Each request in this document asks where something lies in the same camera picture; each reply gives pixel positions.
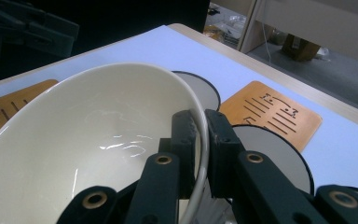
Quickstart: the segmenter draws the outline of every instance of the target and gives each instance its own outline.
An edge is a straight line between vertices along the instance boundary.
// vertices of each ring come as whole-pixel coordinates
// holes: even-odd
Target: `white table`
[[[0,81],[0,96],[46,79],[64,80],[92,67],[122,62],[152,63],[187,71],[215,85],[221,100],[254,80],[315,111],[323,123],[302,152],[315,187],[339,184],[358,188],[358,110],[189,28],[161,26],[108,45]]]

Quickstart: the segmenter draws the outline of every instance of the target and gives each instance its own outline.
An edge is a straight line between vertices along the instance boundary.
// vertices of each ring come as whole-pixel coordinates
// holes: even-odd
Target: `white bowl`
[[[0,130],[0,223],[55,223],[81,190],[127,187],[158,151],[159,138],[171,137],[172,115],[187,109],[198,125],[203,150],[184,214],[191,218],[208,160],[203,108],[174,73],[118,63],[57,84]]]

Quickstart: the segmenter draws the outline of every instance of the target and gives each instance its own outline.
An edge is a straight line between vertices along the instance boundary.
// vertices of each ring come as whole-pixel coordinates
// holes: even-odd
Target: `orange cork coaster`
[[[267,128],[302,151],[322,118],[261,82],[253,81],[220,106],[231,125],[253,124]]]
[[[0,128],[37,95],[56,83],[57,80],[50,79],[0,97]]]

